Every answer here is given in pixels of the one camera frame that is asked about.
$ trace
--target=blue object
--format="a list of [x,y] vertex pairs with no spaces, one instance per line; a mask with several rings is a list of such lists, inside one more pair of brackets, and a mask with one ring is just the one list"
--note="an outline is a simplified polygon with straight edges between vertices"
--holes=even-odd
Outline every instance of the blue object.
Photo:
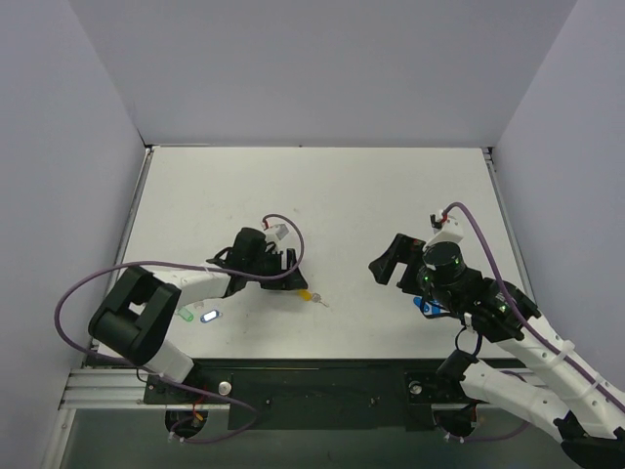
[[[421,297],[420,296],[415,296],[414,300],[412,300],[412,302],[415,304],[415,306],[417,308],[421,308]],[[436,303],[436,302],[426,302],[425,305],[423,305],[423,314],[426,316],[435,316],[435,315],[439,315],[441,313],[440,310],[440,304]]]

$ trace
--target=yellow object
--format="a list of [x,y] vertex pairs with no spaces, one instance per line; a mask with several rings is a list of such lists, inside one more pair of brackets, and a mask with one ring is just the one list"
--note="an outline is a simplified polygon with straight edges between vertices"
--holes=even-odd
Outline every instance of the yellow object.
[[313,294],[308,290],[298,290],[297,294],[300,295],[304,301],[311,301],[313,298]]

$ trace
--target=bolt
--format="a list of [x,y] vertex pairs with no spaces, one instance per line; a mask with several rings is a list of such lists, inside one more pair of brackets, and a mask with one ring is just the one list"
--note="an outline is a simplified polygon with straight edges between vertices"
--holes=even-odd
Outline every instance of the bolt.
[[219,383],[219,387],[217,388],[219,394],[222,396],[227,396],[232,391],[232,385],[228,383],[228,381],[222,381]]
[[416,396],[421,394],[421,392],[423,391],[423,387],[421,386],[421,384],[419,384],[419,381],[411,381],[408,385],[408,390],[410,391],[410,394]]

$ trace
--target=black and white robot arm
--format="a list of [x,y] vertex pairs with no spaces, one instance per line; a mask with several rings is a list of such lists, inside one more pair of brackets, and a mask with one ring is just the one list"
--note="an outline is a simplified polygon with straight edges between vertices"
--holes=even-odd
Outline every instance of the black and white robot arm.
[[[396,264],[406,264],[397,287],[421,296],[426,318],[458,319],[523,362],[549,389],[521,382],[461,350],[437,373],[459,382],[467,397],[497,405],[544,430],[580,466],[625,467],[625,394],[583,361],[522,291],[503,282],[504,293],[497,280],[465,265],[458,245],[462,227],[447,212],[431,216],[435,235],[430,240],[397,234],[369,270],[378,283],[387,284]],[[434,300],[444,312],[427,315],[425,302]]]
[[[244,228],[232,247],[207,260],[205,267],[255,276],[264,289],[307,289],[299,268],[294,269],[295,249],[280,248],[288,233],[282,224],[262,232]],[[134,366],[182,383],[193,368],[193,360],[165,338],[172,316],[195,302],[229,297],[248,281],[249,277],[209,270],[149,272],[131,267],[93,315],[89,333]]]

